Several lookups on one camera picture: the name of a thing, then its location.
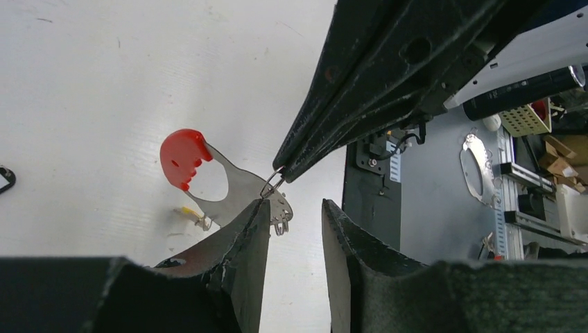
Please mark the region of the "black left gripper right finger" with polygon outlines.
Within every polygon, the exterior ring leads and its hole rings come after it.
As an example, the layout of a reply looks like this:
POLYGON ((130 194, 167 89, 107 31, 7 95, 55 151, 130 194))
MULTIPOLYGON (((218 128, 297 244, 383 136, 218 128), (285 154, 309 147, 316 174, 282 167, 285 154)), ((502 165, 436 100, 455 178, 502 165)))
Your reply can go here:
POLYGON ((586 332, 587 262, 411 259, 322 202, 332 332, 586 332))

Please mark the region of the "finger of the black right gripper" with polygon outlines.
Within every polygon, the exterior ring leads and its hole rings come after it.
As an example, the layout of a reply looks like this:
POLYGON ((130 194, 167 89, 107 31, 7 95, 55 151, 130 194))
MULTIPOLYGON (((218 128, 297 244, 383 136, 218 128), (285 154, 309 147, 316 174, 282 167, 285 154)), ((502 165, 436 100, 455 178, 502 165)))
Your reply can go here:
POLYGON ((338 1, 309 92, 273 160, 306 171, 367 135, 368 110, 460 25, 458 1, 338 1))
MULTIPOLYGON (((434 50, 426 64, 410 72, 389 99, 379 99, 368 110, 365 123, 374 129, 359 139, 387 128, 428 121, 440 114, 442 104, 547 5, 545 1, 458 2, 460 25, 451 39, 434 50)), ((280 170, 280 173, 283 180, 293 182, 306 171, 280 170)))

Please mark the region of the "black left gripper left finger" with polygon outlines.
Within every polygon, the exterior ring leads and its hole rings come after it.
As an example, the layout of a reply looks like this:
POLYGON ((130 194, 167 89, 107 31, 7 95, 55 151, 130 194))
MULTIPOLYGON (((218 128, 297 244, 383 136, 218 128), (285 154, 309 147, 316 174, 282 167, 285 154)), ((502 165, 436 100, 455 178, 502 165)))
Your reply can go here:
POLYGON ((126 257, 4 257, 2 332, 258 332, 270 204, 157 266, 126 257))

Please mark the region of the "red-handled metal key holder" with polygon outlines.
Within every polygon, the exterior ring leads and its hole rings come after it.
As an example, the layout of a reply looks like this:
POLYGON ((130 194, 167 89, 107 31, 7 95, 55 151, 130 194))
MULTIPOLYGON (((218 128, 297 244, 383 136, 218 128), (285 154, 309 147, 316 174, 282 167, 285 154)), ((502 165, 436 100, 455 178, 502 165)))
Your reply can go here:
POLYGON ((193 200, 200 214, 196 221, 203 230, 215 223, 225 227, 252 200, 266 199, 270 203, 270 225, 275 234, 289 231, 293 208, 271 179, 242 169, 220 151, 207 143, 197 130, 181 129, 164 139, 159 161, 168 182, 193 200))

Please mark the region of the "black key tag with key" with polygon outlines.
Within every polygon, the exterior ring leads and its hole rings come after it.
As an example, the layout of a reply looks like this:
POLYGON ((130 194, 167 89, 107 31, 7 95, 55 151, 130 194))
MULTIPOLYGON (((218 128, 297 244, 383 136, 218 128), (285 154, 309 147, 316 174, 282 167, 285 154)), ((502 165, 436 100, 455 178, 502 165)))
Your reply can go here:
POLYGON ((0 166, 0 176, 1 176, 1 186, 0 186, 0 194, 8 191, 12 187, 14 187, 17 177, 15 173, 10 170, 8 167, 1 165, 0 166))

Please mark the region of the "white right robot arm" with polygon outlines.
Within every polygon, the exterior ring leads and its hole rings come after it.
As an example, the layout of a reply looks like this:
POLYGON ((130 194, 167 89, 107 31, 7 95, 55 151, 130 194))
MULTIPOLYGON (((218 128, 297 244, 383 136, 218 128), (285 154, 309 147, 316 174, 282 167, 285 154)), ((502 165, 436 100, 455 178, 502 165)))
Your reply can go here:
POLYGON ((586 61, 586 1, 338 1, 273 168, 292 182, 372 133, 586 61))

